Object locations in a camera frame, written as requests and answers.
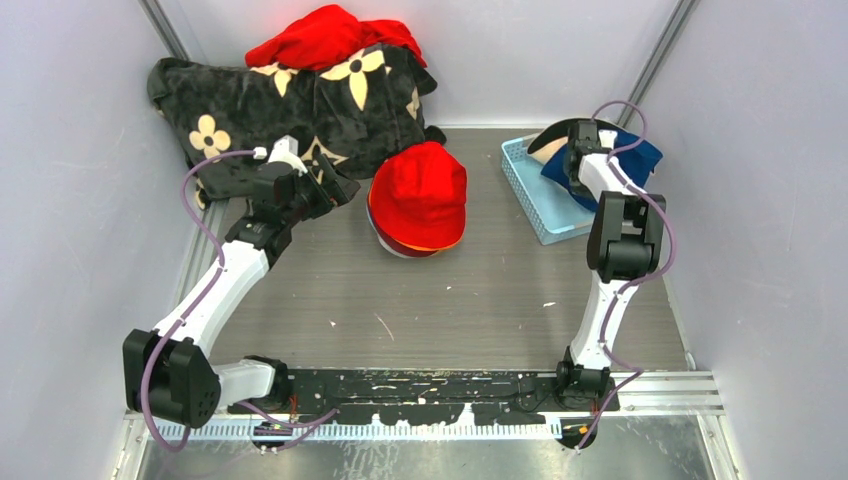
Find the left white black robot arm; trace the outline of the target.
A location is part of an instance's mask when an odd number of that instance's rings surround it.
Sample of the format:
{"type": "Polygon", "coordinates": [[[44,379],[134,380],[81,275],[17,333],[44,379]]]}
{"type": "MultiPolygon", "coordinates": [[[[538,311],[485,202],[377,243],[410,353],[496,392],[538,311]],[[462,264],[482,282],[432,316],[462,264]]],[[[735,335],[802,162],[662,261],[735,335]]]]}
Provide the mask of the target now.
{"type": "Polygon", "coordinates": [[[292,242],[295,226],[350,203],[359,182],[325,158],[314,174],[288,147],[228,151],[201,161],[192,174],[224,159],[259,161],[246,213],[224,240],[209,236],[216,258],[198,283],[153,328],[134,329],[123,342],[127,406],[149,425],[170,421],[199,429],[232,405],[285,409],[292,384],[285,363],[248,356],[214,366],[209,360],[224,325],[249,291],[273,268],[292,242]]]}

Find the bright red bucket hat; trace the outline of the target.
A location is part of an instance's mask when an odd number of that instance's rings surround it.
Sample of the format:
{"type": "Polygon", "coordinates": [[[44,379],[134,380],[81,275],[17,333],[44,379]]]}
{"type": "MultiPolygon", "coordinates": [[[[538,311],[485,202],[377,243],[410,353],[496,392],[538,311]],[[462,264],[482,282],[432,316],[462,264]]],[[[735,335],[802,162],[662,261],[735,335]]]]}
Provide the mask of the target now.
{"type": "Polygon", "coordinates": [[[413,145],[386,160],[369,188],[376,223],[408,244],[445,245],[464,235],[466,168],[438,142],[413,145]]]}

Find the orange bucket hat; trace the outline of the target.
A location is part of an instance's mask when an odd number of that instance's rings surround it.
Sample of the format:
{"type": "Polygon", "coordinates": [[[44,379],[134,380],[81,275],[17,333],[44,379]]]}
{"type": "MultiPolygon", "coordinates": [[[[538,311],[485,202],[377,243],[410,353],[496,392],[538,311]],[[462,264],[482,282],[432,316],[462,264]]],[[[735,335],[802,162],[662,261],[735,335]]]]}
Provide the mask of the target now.
{"type": "Polygon", "coordinates": [[[453,242],[451,242],[451,243],[447,243],[447,244],[445,244],[445,245],[438,245],[438,246],[436,246],[436,247],[432,247],[432,246],[421,246],[421,245],[408,244],[408,243],[401,242],[401,241],[399,241],[399,240],[397,240],[397,239],[395,239],[395,238],[393,238],[393,237],[391,237],[391,238],[392,238],[392,239],[394,239],[395,241],[397,241],[397,242],[399,242],[399,243],[403,244],[403,245],[407,245],[407,246],[410,246],[410,247],[413,247],[413,248],[418,248],[418,249],[422,249],[422,250],[439,250],[439,253],[438,253],[438,254],[440,254],[441,252],[444,252],[444,251],[447,251],[447,250],[450,250],[450,249],[453,249],[453,248],[457,247],[458,245],[460,245],[460,244],[461,244],[461,242],[462,242],[462,240],[463,240],[463,237],[462,237],[462,236],[460,236],[460,237],[458,237],[455,241],[453,241],[453,242]]]}

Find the blue bucket hat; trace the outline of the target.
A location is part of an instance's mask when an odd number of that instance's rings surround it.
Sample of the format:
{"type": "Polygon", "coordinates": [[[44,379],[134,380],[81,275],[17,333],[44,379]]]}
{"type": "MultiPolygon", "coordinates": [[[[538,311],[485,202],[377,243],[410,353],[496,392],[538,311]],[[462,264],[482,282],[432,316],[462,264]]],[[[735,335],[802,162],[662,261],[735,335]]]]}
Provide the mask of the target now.
{"type": "MultiPolygon", "coordinates": [[[[595,212],[598,206],[596,200],[576,195],[570,189],[568,178],[564,171],[567,151],[567,143],[564,143],[554,151],[543,164],[541,175],[564,188],[580,206],[590,212],[595,212]]],[[[650,176],[654,173],[654,169],[662,160],[663,154],[649,141],[644,140],[636,148],[618,154],[617,158],[621,170],[636,185],[644,188],[650,176]]]]}

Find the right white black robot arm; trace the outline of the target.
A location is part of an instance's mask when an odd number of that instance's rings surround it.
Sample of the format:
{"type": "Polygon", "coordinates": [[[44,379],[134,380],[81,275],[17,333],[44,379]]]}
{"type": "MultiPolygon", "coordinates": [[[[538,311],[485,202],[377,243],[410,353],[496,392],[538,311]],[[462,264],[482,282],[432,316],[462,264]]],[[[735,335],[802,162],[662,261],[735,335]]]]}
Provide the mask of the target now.
{"type": "Polygon", "coordinates": [[[557,366],[555,396],[567,410],[600,402],[613,389],[611,353],[638,280],[660,261],[665,200],[648,194],[623,169],[617,132],[589,118],[569,127],[563,172],[571,191],[597,208],[586,263],[592,283],[576,337],[557,366]]]}

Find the dark red bucket hat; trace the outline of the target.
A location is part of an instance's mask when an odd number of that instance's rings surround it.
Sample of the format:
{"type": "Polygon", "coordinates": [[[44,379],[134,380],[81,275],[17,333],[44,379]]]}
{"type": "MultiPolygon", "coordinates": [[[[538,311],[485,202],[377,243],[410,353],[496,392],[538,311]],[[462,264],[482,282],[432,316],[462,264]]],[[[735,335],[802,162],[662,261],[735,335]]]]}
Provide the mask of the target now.
{"type": "Polygon", "coordinates": [[[369,203],[365,204],[365,211],[367,214],[367,218],[369,224],[374,231],[377,241],[381,245],[381,247],[389,252],[390,254],[404,259],[417,259],[417,258],[428,258],[435,256],[439,253],[439,250],[422,250],[418,248],[413,248],[407,245],[403,245],[390,236],[388,236],[383,230],[379,228],[376,221],[374,220],[371,206],[369,203]]]}

